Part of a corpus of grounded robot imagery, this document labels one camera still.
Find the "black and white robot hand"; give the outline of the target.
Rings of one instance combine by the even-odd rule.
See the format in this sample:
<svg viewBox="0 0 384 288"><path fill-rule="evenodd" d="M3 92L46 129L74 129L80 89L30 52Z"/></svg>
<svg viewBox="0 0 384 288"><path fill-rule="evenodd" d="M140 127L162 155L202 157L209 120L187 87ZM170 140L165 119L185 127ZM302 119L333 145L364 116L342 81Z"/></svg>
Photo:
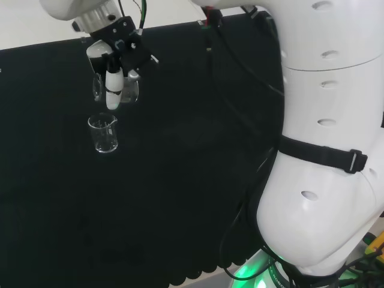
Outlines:
<svg viewBox="0 0 384 288"><path fill-rule="evenodd" d="M96 102L108 110L131 104L139 97L139 80L151 75L158 59L142 43L142 30L128 16L91 33L95 41L86 54L94 72L92 90Z"/></svg>

